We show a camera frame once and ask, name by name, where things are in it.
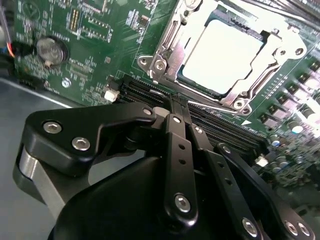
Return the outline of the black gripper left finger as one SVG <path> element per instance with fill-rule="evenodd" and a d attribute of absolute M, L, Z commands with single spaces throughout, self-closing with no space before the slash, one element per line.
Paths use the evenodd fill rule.
<path fill-rule="evenodd" d="M 160 107 L 143 102 L 37 111 L 25 120 L 16 167 L 19 188 L 43 202 L 54 218 L 88 186 L 90 168 L 144 150 L 162 157 L 165 219 L 194 224 L 198 218 L 188 104 L 177 95 Z"/>

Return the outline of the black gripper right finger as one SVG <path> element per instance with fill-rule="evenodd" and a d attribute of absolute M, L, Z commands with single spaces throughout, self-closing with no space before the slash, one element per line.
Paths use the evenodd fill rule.
<path fill-rule="evenodd" d="M 195 152 L 213 177 L 232 228 L 242 240 L 314 240 L 312 228 L 224 142 L 211 145 L 206 132 L 192 123 L 188 104 L 179 100 Z"/>

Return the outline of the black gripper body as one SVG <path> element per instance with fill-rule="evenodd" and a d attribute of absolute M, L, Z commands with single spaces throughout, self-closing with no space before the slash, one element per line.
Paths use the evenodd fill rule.
<path fill-rule="evenodd" d="M 165 221 L 163 162 L 144 157 L 76 194 L 52 240 L 233 240 L 235 231 L 211 178 L 195 173 L 198 220 L 177 234 Z"/>

